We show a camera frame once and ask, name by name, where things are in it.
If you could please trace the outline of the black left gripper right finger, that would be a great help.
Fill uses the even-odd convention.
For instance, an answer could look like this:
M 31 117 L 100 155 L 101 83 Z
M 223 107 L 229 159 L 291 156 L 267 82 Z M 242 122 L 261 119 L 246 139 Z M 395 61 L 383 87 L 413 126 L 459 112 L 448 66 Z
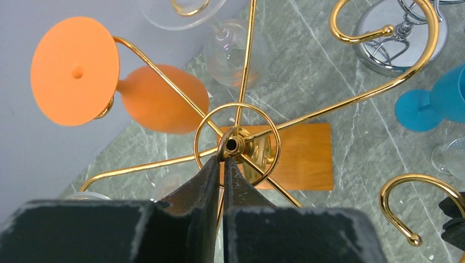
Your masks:
M 225 262 L 386 262 L 376 230 L 352 208 L 277 207 L 224 163 Z

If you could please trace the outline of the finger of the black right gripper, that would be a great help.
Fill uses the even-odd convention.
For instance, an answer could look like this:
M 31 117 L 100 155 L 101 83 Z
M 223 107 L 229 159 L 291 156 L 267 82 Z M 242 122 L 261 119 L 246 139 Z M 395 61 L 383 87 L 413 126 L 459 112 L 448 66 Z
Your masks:
M 464 251 L 464 217 L 450 197 L 439 203 L 439 208 L 451 219 L 443 224 L 441 238 L 448 244 Z

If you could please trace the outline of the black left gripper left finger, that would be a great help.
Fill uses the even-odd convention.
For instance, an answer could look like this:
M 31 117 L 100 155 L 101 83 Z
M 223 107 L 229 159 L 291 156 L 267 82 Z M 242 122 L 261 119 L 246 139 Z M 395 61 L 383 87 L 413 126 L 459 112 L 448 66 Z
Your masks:
M 35 200 L 1 233 L 1 262 L 213 262 L 215 157 L 165 198 Z

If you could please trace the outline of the gold wire glass rack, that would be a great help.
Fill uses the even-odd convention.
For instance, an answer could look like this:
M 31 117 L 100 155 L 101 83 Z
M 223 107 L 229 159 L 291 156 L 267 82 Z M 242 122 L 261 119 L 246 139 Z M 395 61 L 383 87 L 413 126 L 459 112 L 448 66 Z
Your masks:
M 374 96 L 385 93 L 399 86 L 400 84 L 404 83 L 406 80 L 410 79 L 412 76 L 417 74 L 418 71 L 420 71 L 420 69 L 423 68 L 427 62 L 429 62 L 429 59 L 433 56 L 435 47 L 437 46 L 437 42 L 439 39 L 439 18 L 438 18 L 439 14 L 437 14 L 437 8 L 438 8 L 437 6 L 439 6 L 440 1 L 432 2 L 433 4 L 431 4 L 431 1 L 414 1 L 414 3 L 416 3 L 416 5 L 419 6 L 425 14 L 425 19 L 428 25 L 428 39 L 427 39 L 426 47 L 424 48 L 422 55 L 418 58 L 418 60 L 413 66 L 408 68 L 403 74 L 401 74 L 394 80 L 388 83 L 385 83 L 383 85 L 380 85 L 379 87 L 375 89 L 372 89 L 360 95 L 354 96 L 350 99 L 344 100 L 337 104 L 328 106 L 320 111 L 315 111 L 313 113 L 303 115 L 299 118 L 296 118 L 294 120 L 291 120 L 291 121 L 288 121 L 286 123 L 276 126 L 276 124 L 272 122 L 269 116 L 266 115 L 261 109 L 243 102 L 244 101 L 243 96 L 245 95 L 246 86 L 247 86 L 246 82 L 248 80 L 248 75 L 249 75 L 249 65 L 251 62 L 250 60 L 251 60 L 253 30 L 254 30 L 254 22 L 255 22 L 254 17 L 256 14 L 256 2 L 257 1 L 251 1 L 250 3 L 247 41 L 246 41 L 247 43 L 246 55 L 245 55 L 244 68 L 243 68 L 242 79 L 241 79 L 242 82 L 241 82 L 239 100 L 238 102 L 231 102 L 228 104 L 221 105 L 215 108 L 214 110 L 212 110 L 211 112 L 209 112 L 208 114 L 202 113 L 200 108 L 195 106 L 193 101 L 191 101 L 187 97 L 187 95 L 182 93 L 180 89 L 177 86 L 175 86 L 175 84 L 172 81 L 170 81 L 168 77 L 166 77 L 161 72 L 161 70 L 159 70 L 155 66 L 155 63 L 151 61 L 140 49 L 138 49 L 133 44 L 129 43 L 126 39 L 123 39 L 120 37 L 114 37 L 114 40 L 117 43 L 123 44 L 125 47 L 133 51 L 138 57 L 140 57 L 149 66 L 150 69 L 154 70 L 155 73 L 158 74 L 163 79 L 163 81 L 165 81 L 171 88 L 173 88 L 175 92 L 177 92 L 182 97 L 182 99 L 186 101 L 203 119 L 201 120 L 195 132 L 194 153 L 192 155 L 98 174 L 88 179 L 87 181 L 85 181 L 83 185 L 81 186 L 79 193 L 85 192 L 92 183 L 98 180 L 104 179 L 104 178 L 120 176 L 123 174 L 134 173 L 134 172 L 154 169 L 158 167 L 165 167 L 165 166 L 174 165 L 178 163 L 184 163 L 184 162 L 188 162 L 192 160 L 195 160 L 198 168 L 201 169 L 203 167 L 203 164 L 201 163 L 200 158 L 203 156 L 216 153 L 217 157 L 220 159 L 220 162 L 223 162 L 221 160 L 225 159 L 226 157 L 238 156 L 238 158 L 240 158 L 245 163 L 247 163 L 252 169 L 254 169 L 261 176 L 256 181 L 253 181 L 251 183 L 253 186 L 259 185 L 262 183 L 262 181 L 266 180 L 273 188 L 275 188 L 280 194 L 282 194 L 291 204 L 293 204 L 296 207 L 299 207 L 301 206 L 301 204 L 292 195 L 290 195 L 290 193 L 288 193 L 287 190 L 285 190 L 282 186 L 280 186 L 277 183 L 277 181 L 273 181 L 272 178 L 270 177 L 270 174 L 277 166 L 279 156 L 281 153 L 281 148 L 282 148 L 279 130 L 291 127 L 293 125 L 299 124 L 309 119 L 316 118 L 318 116 L 325 115 L 327 113 L 334 112 L 336 110 L 348 107 L 350 105 L 357 104 L 359 102 L 365 101 L 367 99 L 370 99 Z M 339 12 L 341 11 L 341 9 L 343 8 L 343 6 L 347 4 L 347 2 L 348 1 L 338 1 L 330 13 L 329 27 L 330 27 L 330 30 L 333 36 L 336 37 L 338 40 L 344 43 L 358 44 L 358 43 L 364 43 L 364 42 L 373 40 L 375 38 L 380 38 L 382 36 L 392 35 L 394 33 L 395 31 L 394 27 L 392 27 L 391 25 L 385 25 L 382 29 L 364 33 L 363 35 L 359 35 L 359 36 L 348 36 L 346 34 L 343 34 L 341 30 L 338 28 L 337 16 Z M 229 130 L 227 130 L 227 132 L 226 131 L 223 132 L 216 126 L 216 124 L 214 124 L 210 120 L 211 115 L 213 115 L 219 110 L 223 110 L 227 107 L 233 107 L 233 106 L 237 107 L 235 124 L 232 127 L 229 127 Z M 239 126 L 241 122 L 240 119 L 241 119 L 241 114 L 242 114 L 242 108 L 248 108 L 250 110 L 254 110 L 260 115 L 262 115 L 262 117 L 268 121 L 269 123 L 268 126 L 270 128 L 264 131 L 260 131 L 259 133 L 250 134 L 248 136 L 244 136 L 243 134 L 241 134 L 239 132 L 239 130 L 241 130 Z M 199 136 L 205 123 L 207 123 L 213 130 L 215 130 L 217 135 L 221 138 L 221 142 L 218 143 L 217 148 L 211 148 L 207 151 L 203 151 L 199 153 L 198 151 Z M 247 147 L 249 141 L 255 141 L 258 138 L 269 135 L 270 133 L 274 135 L 276 143 L 277 143 L 276 152 L 275 152 L 274 159 L 272 159 L 273 162 L 271 163 L 271 166 L 269 167 L 269 169 L 267 171 L 263 171 L 262 168 L 260 168 L 259 166 L 257 166 L 255 163 L 251 161 L 249 156 L 246 154 L 247 151 L 245 151 L 243 148 Z M 226 150 L 226 143 L 223 141 L 228 141 L 229 139 L 231 140 L 234 139 L 235 141 L 237 141 L 238 148 L 236 150 Z M 455 205 L 458 207 L 458 210 L 461 212 L 463 218 L 464 218 L 464 198 L 458 191 L 453 189 L 449 184 L 433 176 L 424 175 L 424 174 L 411 173 L 411 174 L 399 175 L 399 176 L 396 176 L 390 179 L 389 181 L 387 181 L 387 183 L 385 183 L 379 195 L 379 198 L 380 198 L 379 203 L 380 203 L 380 208 L 381 208 L 383 215 L 391 222 L 391 224 L 393 224 L 406 237 L 410 245 L 414 247 L 419 247 L 423 242 L 421 236 L 418 235 L 417 233 L 412 232 L 396 215 L 392 213 L 389 207 L 389 195 L 394 189 L 394 187 L 400 185 L 401 183 L 410 182 L 410 181 L 425 182 L 444 191 L 451 198 L 451 200 L 455 203 Z

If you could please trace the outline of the orange plastic goblet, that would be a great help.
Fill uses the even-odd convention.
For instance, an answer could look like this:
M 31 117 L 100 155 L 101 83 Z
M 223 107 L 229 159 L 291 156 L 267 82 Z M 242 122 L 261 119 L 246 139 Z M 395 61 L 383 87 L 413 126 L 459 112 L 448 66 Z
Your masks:
M 207 89 L 198 78 L 152 62 L 131 42 L 84 16 L 65 19 L 45 33 L 32 58 L 30 81 L 39 109 L 63 126 L 106 116 L 116 93 L 133 120 L 155 132 L 191 133 L 209 109 Z

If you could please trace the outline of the clear wine glass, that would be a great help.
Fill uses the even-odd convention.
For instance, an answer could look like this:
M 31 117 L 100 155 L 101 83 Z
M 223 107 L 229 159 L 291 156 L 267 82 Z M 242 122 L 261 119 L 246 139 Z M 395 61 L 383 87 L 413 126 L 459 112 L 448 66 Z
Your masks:
M 225 1 L 138 1 L 142 14 L 165 30 L 186 30 L 209 22 L 212 32 L 203 45 L 208 72 L 220 84 L 240 88 L 249 23 L 244 19 L 219 21 L 216 13 Z

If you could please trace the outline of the clear pink tinted glass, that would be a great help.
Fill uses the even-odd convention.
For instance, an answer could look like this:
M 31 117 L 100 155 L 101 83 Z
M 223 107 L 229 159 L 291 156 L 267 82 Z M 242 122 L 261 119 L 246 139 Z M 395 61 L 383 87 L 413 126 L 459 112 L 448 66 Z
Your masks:
M 80 201 L 98 200 L 150 200 L 158 202 L 181 187 L 186 179 L 180 174 L 143 173 L 134 176 L 116 176 L 112 179 L 104 179 L 95 182 L 85 191 L 66 193 L 62 199 L 74 199 Z

